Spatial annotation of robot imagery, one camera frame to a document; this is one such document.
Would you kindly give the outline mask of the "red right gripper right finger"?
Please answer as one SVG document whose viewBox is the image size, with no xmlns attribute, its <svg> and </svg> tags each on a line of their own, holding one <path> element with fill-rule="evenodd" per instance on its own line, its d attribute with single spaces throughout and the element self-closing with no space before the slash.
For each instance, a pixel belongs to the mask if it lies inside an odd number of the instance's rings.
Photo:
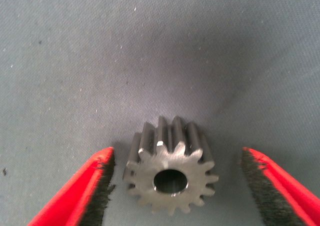
<svg viewBox="0 0 320 226">
<path fill-rule="evenodd" d="M 270 157 L 244 147 L 241 169 L 266 226 L 320 224 L 320 199 Z"/>
</svg>

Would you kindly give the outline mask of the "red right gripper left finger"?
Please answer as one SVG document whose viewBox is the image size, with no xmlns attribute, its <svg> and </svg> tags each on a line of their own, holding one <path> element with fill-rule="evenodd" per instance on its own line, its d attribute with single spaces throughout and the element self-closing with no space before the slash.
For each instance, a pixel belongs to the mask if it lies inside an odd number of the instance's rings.
<svg viewBox="0 0 320 226">
<path fill-rule="evenodd" d="M 29 226 L 101 226 L 115 169 L 114 148 L 93 154 L 28 223 Z"/>
</svg>

